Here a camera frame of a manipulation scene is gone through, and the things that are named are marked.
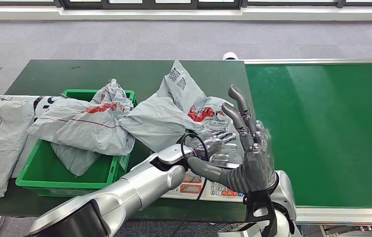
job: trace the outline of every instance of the green plastic crate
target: green plastic crate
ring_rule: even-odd
[[[64,95],[90,101],[97,90],[68,89]],[[135,93],[126,90],[126,95],[136,106]],[[38,140],[26,164],[16,179],[16,185],[31,190],[39,196],[74,197],[84,195],[115,182],[126,174],[130,154],[126,156],[101,155],[87,170],[77,177],[70,173],[56,156],[50,142]]]

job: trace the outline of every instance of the gray plastic bag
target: gray plastic bag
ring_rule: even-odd
[[[35,132],[43,139],[51,141],[53,151],[72,174],[83,175],[101,156],[100,153],[113,156],[127,155],[132,151],[134,138],[118,127],[117,120],[125,116],[133,105],[115,79],[100,89],[90,103],[66,99],[55,106],[57,107],[51,108],[52,111],[47,112],[46,116],[65,120],[64,127],[56,129],[56,123],[49,123],[49,126],[47,123],[42,123],[35,129]],[[94,131],[97,134],[89,132],[91,129],[99,128],[98,122],[107,127]],[[50,131],[55,130],[55,132],[45,133],[39,129],[40,127],[44,129],[52,127]],[[83,133],[90,135],[91,139],[86,139],[85,136],[83,136],[84,139],[80,139]]]
[[[232,131],[239,137],[231,119],[221,110],[224,102],[221,98],[206,96],[181,63],[175,60],[160,89],[139,103],[119,123],[154,152],[175,144],[187,129],[200,135],[208,129]],[[228,153],[230,156],[216,156],[212,161],[222,166],[241,163],[244,151],[240,141],[237,139],[232,143],[234,147],[239,144],[238,148],[220,151],[222,155]]]

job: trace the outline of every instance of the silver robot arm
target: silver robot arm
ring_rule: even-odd
[[[220,237],[239,236],[296,237],[299,230],[295,202],[289,177],[275,171],[270,139],[263,124],[251,117],[239,90],[231,85],[228,94],[238,103],[237,111],[229,104],[222,110],[240,134],[245,152],[243,164],[223,169],[203,161],[202,147],[172,145],[146,158],[115,183],[93,193],[75,197],[37,219],[31,229],[33,237],[112,237],[136,211],[149,206],[169,190],[178,187],[188,168],[208,180],[245,194],[246,224],[218,233]],[[235,139],[229,133],[212,134],[204,141],[208,154]]]
[[[183,147],[186,157],[194,152]],[[186,168],[180,144],[174,144],[132,168],[113,184],[74,197],[35,220],[36,237],[112,237],[136,211],[149,206],[183,181]]]

